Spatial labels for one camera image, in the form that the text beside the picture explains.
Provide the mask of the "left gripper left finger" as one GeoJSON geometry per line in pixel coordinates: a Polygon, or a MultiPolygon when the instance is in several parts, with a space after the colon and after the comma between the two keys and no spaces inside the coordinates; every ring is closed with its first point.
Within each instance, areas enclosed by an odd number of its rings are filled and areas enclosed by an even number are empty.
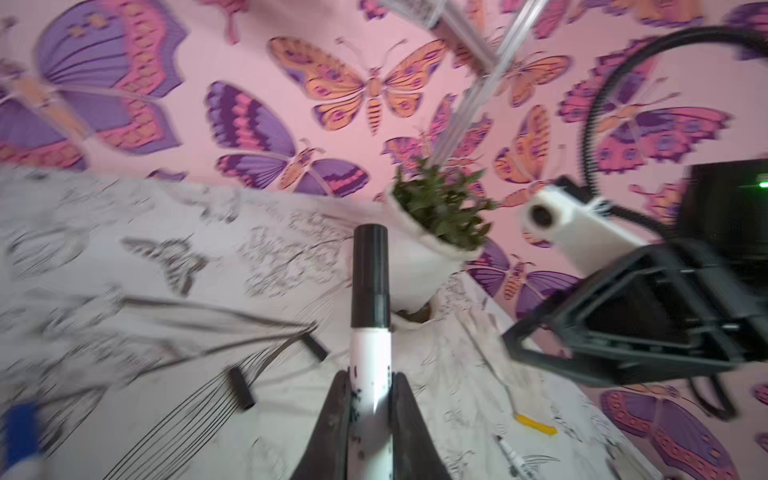
{"type": "Polygon", "coordinates": [[[291,480],[344,480],[347,477],[350,415],[349,373],[338,371],[291,480]]]}

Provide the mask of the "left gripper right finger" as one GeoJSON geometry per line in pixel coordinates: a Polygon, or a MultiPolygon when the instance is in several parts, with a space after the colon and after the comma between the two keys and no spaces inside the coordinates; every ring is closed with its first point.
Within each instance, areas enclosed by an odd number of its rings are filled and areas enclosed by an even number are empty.
{"type": "Polygon", "coordinates": [[[394,479],[450,480],[404,373],[393,376],[391,432],[394,479]]]}

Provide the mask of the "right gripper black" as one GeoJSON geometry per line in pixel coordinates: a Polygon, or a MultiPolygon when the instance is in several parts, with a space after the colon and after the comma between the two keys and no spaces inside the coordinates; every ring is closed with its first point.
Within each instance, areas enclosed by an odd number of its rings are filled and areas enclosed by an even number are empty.
{"type": "Polygon", "coordinates": [[[676,236],[639,248],[502,336],[509,356],[591,387],[708,377],[767,356],[765,159],[691,168],[676,236]]]}

